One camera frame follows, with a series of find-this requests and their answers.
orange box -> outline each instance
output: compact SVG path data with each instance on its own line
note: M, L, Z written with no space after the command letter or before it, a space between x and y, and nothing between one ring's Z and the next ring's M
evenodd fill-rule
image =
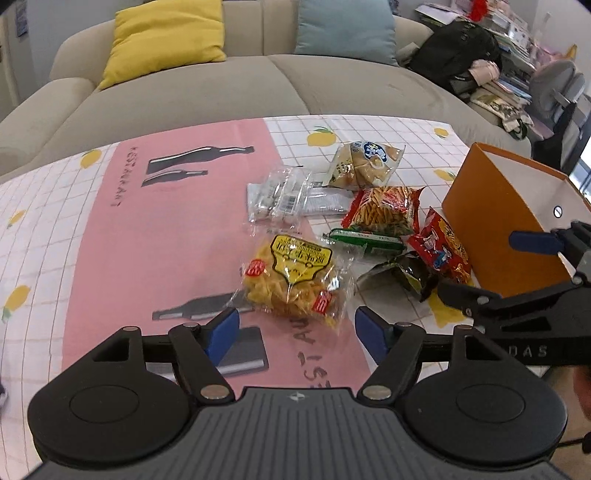
M589 202L566 175L479 143L472 145L442 207L480 286L504 297L567 281L573 272L558 255L513 250L511 232L548 232L568 228L573 220L591 223Z

pink tablecloth section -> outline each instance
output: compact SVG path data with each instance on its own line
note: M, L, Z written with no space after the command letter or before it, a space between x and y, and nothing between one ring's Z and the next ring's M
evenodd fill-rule
M220 149L213 157L235 147L249 153L238 150L175 167L207 174L145 182L160 173L158 163L149 165L150 160L204 145ZM186 321L153 320L155 311L239 288L239 267L253 252L246 227L246 185L262 181L280 165L261 119L122 142L105 171L80 245L63 368L125 325L154 335ZM237 394L245 385L347 386L356 391L369 374L351 322L343 322L337 335L322 325L303 328L255 312L242 314L241 326L260 328L268 370L231 377Z

metal screw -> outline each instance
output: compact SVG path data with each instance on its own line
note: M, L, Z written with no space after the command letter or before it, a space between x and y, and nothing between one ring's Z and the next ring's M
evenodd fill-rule
M201 389L201 396L208 400L221 400L229 394L230 391L224 385L207 385Z
M370 400L386 400L392 396L392 390L383 385L370 385L363 389L363 396Z

grid patterned tablecloth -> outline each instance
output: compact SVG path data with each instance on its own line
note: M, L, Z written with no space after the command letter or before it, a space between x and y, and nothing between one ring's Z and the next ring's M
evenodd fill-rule
M320 115L265 119L287 166L326 172L343 142L370 140L405 148L391 185L426 187L420 220L430 206L440 211L450 182L434 170L457 173L468 147L440 122L380 116ZM330 147L310 147L309 133L328 127L337 135ZM434 128L448 130L441 138ZM62 340L77 253L97 191L118 144L100 149L100 159L84 166L84 154L28 172L0 186L0 305L16 286L30 288L23 304L0 324L0 378L9 399L0 416L0 478L18 480L39 463L26 414L33 395L61 371ZM14 224L15 214L24 212ZM340 225L333 216L310 219L316 235ZM389 322L411 321L428 332L441 329L426 303L418 303L389 281L376 277L356 293L349 311L367 304ZM429 364L421 377L441 371Z

black backpack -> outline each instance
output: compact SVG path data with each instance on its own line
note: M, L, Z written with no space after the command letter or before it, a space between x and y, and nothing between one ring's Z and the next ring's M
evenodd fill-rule
M467 72L479 59L494 61L501 69L501 49L495 36L480 25L455 21L435 30L408 68L455 93L450 80Z

